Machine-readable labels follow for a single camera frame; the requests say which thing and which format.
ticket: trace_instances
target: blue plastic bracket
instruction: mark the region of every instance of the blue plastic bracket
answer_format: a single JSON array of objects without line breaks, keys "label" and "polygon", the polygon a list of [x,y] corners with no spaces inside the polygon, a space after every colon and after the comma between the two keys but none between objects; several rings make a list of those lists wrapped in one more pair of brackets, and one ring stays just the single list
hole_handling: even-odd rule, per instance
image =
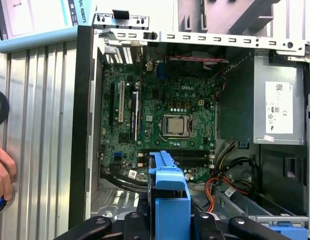
[{"label": "blue plastic bracket", "polygon": [[156,189],[184,191],[187,187],[184,173],[175,164],[166,151],[151,152],[155,157],[156,168],[149,169],[149,174],[156,175]]},{"label": "blue plastic bracket", "polygon": [[155,239],[190,240],[190,194],[184,173],[166,151],[151,152],[156,168],[149,174],[156,177],[156,190],[182,191],[180,198],[156,198]]}]

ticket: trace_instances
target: screen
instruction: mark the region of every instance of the screen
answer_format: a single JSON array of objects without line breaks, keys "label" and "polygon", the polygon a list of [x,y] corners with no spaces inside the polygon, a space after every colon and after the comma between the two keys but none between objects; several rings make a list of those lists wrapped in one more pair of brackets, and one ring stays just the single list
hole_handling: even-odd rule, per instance
[{"label": "screen", "polygon": [[78,25],[74,0],[0,0],[2,40]]}]

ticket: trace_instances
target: power supply label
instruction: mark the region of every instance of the power supply label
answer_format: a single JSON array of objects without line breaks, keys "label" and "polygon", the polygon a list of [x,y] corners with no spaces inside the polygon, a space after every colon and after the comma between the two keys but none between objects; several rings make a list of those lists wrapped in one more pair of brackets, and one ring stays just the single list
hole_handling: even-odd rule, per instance
[{"label": "power supply label", "polygon": [[288,82],[265,83],[266,133],[293,133],[293,86]]}]

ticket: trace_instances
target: human hand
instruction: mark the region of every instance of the human hand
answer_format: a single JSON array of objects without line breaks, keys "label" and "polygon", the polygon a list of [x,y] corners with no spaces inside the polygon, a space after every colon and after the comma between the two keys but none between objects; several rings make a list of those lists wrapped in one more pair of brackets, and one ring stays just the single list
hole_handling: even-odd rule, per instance
[{"label": "human hand", "polygon": [[11,183],[17,175],[15,162],[0,147],[0,198],[4,196],[6,201],[12,199],[13,187]]}]

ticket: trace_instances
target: cpu socket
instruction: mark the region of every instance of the cpu socket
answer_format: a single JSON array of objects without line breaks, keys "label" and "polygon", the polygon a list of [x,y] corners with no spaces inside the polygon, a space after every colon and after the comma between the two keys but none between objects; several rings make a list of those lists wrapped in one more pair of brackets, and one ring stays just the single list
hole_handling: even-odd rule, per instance
[{"label": "cpu socket", "polygon": [[166,137],[189,138],[192,131],[192,116],[164,115],[162,133]]}]

